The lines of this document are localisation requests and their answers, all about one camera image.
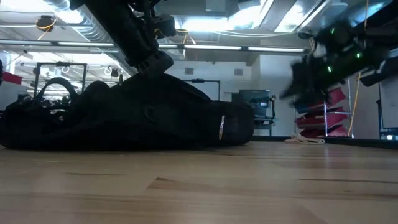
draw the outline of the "black bag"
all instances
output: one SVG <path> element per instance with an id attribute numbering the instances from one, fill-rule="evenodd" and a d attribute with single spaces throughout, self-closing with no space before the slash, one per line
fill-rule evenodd
<path id="1" fill-rule="evenodd" d="M 70 93 L 66 112 L 40 102 L 47 86 Z M 142 149 L 233 146 L 253 134 L 249 105 L 211 101 L 173 76 L 137 74 L 112 88 L 96 81 L 77 95 L 62 78 L 51 79 L 34 99 L 9 105 L 0 119 L 0 144 L 13 149 Z"/>

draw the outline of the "bag strap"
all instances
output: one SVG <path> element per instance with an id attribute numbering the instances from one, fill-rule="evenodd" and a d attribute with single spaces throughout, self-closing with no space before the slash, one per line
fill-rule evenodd
<path id="1" fill-rule="evenodd" d="M 75 102 L 77 97 L 79 96 L 79 94 L 76 93 L 75 88 L 73 87 L 73 85 L 70 84 L 70 82 L 68 80 L 66 80 L 64 78 L 52 78 L 45 84 L 43 89 L 41 89 L 41 91 L 39 92 L 39 94 L 37 94 L 37 96 L 35 97 L 34 100 L 40 101 L 43 98 L 43 96 L 44 96 L 45 89 L 49 85 L 53 85 L 53 84 L 59 84 L 59 85 L 65 87 L 68 90 L 69 95 L 70 95 L 71 103 Z"/>

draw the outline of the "wooden floor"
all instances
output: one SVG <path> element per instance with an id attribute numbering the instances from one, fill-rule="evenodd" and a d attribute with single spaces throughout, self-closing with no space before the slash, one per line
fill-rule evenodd
<path id="1" fill-rule="evenodd" d="M 0 223 L 398 223 L 398 151 L 0 149 Z"/>

